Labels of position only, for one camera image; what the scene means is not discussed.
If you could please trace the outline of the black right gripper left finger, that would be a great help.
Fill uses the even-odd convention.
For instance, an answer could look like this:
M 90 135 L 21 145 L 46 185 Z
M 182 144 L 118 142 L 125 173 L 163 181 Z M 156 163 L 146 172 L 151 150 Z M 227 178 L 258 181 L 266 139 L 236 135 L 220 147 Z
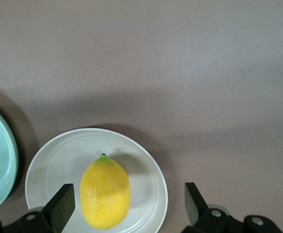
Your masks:
M 64 184 L 41 210 L 28 212 L 6 226 L 0 221 L 0 233 L 61 233 L 74 210 L 74 185 Z

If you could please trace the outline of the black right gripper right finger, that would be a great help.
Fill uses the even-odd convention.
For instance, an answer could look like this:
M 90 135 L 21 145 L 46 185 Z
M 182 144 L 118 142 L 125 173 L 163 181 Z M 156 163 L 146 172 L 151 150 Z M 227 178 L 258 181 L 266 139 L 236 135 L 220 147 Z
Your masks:
M 195 183 L 185 183 L 185 209 L 190 221 L 181 233 L 282 233 L 269 218 L 248 215 L 241 222 L 219 207 L 206 204 Z

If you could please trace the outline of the yellow lemon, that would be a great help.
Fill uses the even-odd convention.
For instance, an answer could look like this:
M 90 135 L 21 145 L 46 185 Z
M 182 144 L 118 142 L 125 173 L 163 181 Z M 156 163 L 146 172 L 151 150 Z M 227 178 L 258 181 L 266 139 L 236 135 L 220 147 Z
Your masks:
M 80 183 L 80 205 L 85 221 L 107 230 L 117 226 L 130 209 L 131 190 L 126 171 L 105 153 L 84 172 Z

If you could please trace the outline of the beige plate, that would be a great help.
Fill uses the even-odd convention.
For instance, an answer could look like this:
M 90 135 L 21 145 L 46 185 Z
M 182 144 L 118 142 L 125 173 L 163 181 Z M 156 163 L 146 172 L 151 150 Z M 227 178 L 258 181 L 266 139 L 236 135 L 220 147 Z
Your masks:
M 108 230 L 88 225 L 80 207 L 82 175 L 103 153 L 124 168 L 131 188 L 128 215 Z M 66 183 L 74 185 L 75 210 L 62 233 L 158 233 L 165 220 L 168 192 L 161 169 L 141 145 L 120 133 L 81 128 L 47 142 L 36 153 L 27 171 L 28 208 L 46 205 Z

